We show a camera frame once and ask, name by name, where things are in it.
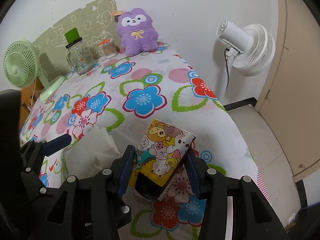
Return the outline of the cartoon yellow tissue pack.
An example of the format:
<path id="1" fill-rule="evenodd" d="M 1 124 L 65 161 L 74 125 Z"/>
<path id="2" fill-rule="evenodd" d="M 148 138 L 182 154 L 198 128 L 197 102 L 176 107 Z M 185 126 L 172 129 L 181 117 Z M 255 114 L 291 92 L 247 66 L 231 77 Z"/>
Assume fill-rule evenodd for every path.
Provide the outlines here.
<path id="1" fill-rule="evenodd" d="M 172 124 L 152 120 L 135 151 L 129 185 L 145 199 L 163 199 L 195 138 Z"/>

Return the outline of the white tissue pack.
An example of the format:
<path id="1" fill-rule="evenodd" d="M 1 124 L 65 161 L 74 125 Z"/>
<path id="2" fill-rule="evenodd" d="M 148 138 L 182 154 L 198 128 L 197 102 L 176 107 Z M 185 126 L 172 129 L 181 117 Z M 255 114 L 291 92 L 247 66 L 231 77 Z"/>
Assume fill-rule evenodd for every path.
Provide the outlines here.
<path id="1" fill-rule="evenodd" d="M 122 157 L 116 143 L 106 129 L 93 127 L 65 154 L 70 176 L 85 179 L 110 168 L 113 161 Z"/>

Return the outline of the wooden chair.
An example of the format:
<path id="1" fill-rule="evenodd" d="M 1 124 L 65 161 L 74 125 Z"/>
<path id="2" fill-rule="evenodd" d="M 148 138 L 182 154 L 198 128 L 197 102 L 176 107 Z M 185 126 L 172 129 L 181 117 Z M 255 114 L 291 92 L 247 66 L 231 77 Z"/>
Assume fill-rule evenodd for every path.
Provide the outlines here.
<path id="1" fill-rule="evenodd" d="M 44 86 L 38 78 L 28 87 L 20 90 L 21 92 L 21 107 L 20 107 L 20 120 L 19 129 L 22 129 L 27 117 L 29 116 L 33 105 L 40 97 L 41 92 L 44 90 Z"/>

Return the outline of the green desk fan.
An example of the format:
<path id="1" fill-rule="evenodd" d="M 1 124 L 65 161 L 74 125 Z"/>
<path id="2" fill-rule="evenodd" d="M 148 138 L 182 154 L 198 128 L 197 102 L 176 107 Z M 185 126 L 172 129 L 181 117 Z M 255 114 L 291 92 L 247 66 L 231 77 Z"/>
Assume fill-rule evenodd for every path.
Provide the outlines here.
<path id="1" fill-rule="evenodd" d="M 3 70 L 7 80 L 17 88 L 29 87 L 37 79 L 43 85 L 40 100 L 47 100 L 65 81 L 64 76 L 57 76 L 49 81 L 40 64 L 40 51 L 30 41 L 13 42 L 6 50 Z"/>

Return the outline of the glass jar green lid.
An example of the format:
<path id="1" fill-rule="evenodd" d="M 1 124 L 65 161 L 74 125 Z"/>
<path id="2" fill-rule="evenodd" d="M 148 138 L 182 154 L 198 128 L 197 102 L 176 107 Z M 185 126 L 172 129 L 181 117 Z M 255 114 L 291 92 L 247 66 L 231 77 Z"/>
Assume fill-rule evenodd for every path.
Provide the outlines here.
<path id="1" fill-rule="evenodd" d="M 89 72 L 94 65 L 94 59 L 88 46 L 83 42 L 76 28 L 65 33 L 67 40 L 67 55 L 66 61 L 69 67 L 78 75 L 83 75 Z"/>

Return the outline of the floral tablecloth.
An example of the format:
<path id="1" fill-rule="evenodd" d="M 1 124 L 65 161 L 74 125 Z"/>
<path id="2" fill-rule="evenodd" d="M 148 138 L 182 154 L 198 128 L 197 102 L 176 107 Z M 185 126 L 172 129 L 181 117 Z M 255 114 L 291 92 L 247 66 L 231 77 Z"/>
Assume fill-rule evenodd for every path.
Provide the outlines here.
<path id="1" fill-rule="evenodd" d="M 121 51 L 111 60 L 98 59 L 83 76 L 69 73 L 47 100 L 38 100 L 20 132 L 24 142 L 72 137 L 71 145 L 45 157 L 40 180 L 60 187 L 68 176 L 65 154 L 93 127 L 104 128 L 123 153 L 137 149 L 152 120 L 158 119 L 195 135 L 194 153 L 222 174 L 250 176 L 270 201 L 252 155 L 217 96 L 166 42 L 152 52 L 127 57 Z M 132 222 L 119 230 L 120 239 L 197 239 L 205 200 L 191 190 L 185 168 L 163 200 L 150 202 L 129 186 L 124 202 Z"/>

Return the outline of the beige door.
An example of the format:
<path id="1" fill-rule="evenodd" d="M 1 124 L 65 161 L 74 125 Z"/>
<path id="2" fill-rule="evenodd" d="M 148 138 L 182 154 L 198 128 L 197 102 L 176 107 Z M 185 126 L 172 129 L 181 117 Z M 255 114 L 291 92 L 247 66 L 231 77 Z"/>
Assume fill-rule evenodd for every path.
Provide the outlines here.
<path id="1" fill-rule="evenodd" d="M 319 169 L 319 25 L 303 0 L 278 0 L 276 54 L 258 101 L 294 181 Z"/>

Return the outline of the cotton swab container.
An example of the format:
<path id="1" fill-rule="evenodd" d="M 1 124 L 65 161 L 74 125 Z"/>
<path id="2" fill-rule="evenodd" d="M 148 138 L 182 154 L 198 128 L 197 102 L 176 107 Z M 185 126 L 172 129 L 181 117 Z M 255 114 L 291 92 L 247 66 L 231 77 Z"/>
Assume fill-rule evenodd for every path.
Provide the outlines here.
<path id="1" fill-rule="evenodd" d="M 117 46 L 112 39 L 103 40 L 99 42 L 97 46 L 107 59 L 115 57 L 118 54 Z"/>

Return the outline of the purple plush bunny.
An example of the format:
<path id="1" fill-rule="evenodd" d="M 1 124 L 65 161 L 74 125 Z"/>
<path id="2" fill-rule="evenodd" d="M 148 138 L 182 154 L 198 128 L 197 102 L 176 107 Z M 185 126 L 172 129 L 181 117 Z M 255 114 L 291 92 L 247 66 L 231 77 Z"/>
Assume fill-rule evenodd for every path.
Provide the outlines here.
<path id="1" fill-rule="evenodd" d="M 120 15 L 116 31 L 121 37 L 121 48 L 125 49 L 128 57 L 150 52 L 158 47 L 158 33 L 152 26 L 152 19 L 141 8 L 134 8 Z"/>

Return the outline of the white standing fan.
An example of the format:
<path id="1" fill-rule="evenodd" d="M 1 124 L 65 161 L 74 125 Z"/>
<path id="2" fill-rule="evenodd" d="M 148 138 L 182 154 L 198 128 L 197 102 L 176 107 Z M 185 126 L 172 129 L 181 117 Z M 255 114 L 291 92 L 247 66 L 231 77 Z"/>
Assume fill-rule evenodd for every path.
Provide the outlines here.
<path id="1" fill-rule="evenodd" d="M 242 29 L 229 21 L 222 21 L 216 32 L 228 47 L 224 51 L 226 73 L 221 77 L 217 98 L 222 101 L 235 69 L 240 75 L 251 77 L 260 74 L 271 63 L 276 43 L 270 32 L 258 23 Z"/>

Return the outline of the green patterned wall mat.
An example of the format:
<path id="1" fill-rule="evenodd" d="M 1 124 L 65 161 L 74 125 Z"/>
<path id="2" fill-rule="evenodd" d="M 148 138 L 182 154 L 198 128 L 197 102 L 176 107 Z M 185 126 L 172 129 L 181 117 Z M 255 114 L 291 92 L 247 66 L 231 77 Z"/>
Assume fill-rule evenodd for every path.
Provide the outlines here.
<path id="1" fill-rule="evenodd" d="M 41 68 L 49 81 L 69 72 L 65 33 L 73 28 L 78 30 L 94 59 L 103 55 L 97 46 L 99 42 L 112 39 L 120 46 L 117 23 L 112 15 L 116 10 L 116 0 L 95 0 L 57 21 L 33 42 L 40 51 Z"/>

